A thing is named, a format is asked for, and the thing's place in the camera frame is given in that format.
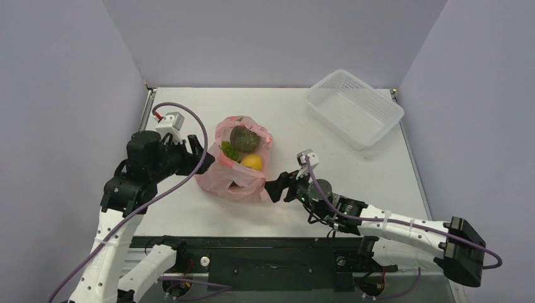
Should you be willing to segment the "yellow fake lemon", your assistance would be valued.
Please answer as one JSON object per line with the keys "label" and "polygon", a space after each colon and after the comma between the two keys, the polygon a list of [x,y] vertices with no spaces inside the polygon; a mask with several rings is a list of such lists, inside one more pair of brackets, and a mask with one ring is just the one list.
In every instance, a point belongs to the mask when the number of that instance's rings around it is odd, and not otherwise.
{"label": "yellow fake lemon", "polygon": [[259,155],[247,155],[240,164],[248,169],[261,171],[263,169],[263,159]]}

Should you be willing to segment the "pink plastic bag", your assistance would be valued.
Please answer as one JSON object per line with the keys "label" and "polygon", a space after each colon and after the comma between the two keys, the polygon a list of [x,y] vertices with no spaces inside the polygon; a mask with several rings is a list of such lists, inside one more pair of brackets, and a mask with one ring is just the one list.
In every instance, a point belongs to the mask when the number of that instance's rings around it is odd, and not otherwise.
{"label": "pink plastic bag", "polygon": [[[220,145],[229,141],[231,130],[236,126],[245,126],[261,137],[258,149],[252,153],[240,152],[240,161],[247,155],[259,155],[263,159],[261,171],[248,169],[240,163],[224,156]],[[249,116],[230,116],[220,122],[215,129],[215,142],[208,153],[215,157],[215,162],[203,174],[196,176],[199,187],[215,196],[232,201],[270,201],[264,189],[271,160],[274,138],[272,134]]]}

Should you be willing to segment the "brown fake fruit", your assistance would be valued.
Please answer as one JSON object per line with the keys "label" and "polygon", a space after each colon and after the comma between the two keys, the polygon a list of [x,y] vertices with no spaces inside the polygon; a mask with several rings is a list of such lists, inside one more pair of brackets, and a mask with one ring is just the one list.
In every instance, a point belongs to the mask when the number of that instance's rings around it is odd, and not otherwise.
{"label": "brown fake fruit", "polygon": [[245,126],[236,126],[231,130],[229,142],[238,152],[252,153],[260,146],[261,137]]}

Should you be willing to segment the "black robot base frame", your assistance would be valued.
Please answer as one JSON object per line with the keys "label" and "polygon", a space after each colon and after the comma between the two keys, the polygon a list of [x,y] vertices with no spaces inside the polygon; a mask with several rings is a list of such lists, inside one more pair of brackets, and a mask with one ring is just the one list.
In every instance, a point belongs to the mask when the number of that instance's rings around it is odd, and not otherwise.
{"label": "black robot base frame", "polygon": [[215,290],[335,292],[382,295],[401,277],[400,262],[379,261],[377,237],[161,237],[135,236],[131,248],[147,255],[159,244],[177,247],[164,274],[207,278]]}

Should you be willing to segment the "green fake grapes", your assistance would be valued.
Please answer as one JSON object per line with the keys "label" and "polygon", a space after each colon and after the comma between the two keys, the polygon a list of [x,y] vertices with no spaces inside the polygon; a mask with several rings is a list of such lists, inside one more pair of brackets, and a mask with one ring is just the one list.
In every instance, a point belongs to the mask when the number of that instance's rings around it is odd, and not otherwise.
{"label": "green fake grapes", "polygon": [[229,141],[222,141],[220,148],[224,156],[234,162],[240,163],[240,152],[236,150]]}

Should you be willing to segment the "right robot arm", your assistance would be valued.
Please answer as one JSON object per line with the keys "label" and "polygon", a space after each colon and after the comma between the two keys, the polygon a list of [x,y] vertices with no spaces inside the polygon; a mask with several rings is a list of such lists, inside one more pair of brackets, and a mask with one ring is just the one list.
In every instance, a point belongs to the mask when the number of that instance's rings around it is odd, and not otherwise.
{"label": "right robot arm", "polygon": [[441,271],[446,278],[467,287],[480,287],[486,243],[465,219],[429,221],[381,210],[332,191],[324,180],[283,172],[264,185],[272,202],[299,201],[310,217],[337,232],[376,237],[378,243],[359,248],[357,264],[407,265]]}

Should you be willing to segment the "white plastic basket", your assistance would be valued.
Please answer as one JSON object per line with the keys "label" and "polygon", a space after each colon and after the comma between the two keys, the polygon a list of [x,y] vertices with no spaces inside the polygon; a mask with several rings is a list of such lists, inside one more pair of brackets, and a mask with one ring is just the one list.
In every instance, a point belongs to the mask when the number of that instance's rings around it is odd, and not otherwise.
{"label": "white plastic basket", "polygon": [[339,69],[309,88],[310,114],[356,150],[379,142],[404,116],[404,110],[355,75]]}

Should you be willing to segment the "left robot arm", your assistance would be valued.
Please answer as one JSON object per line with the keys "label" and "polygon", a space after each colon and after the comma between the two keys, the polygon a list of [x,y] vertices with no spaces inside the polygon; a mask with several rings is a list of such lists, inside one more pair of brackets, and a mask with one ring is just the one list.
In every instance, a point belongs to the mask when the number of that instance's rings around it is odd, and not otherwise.
{"label": "left robot arm", "polygon": [[127,157],[107,181],[100,202],[97,234],[90,255],[78,266],[80,280],[68,302],[116,302],[125,257],[148,207],[169,195],[158,184],[182,175],[184,185],[213,163],[207,138],[196,136],[174,143],[173,136],[139,131],[126,145]]}

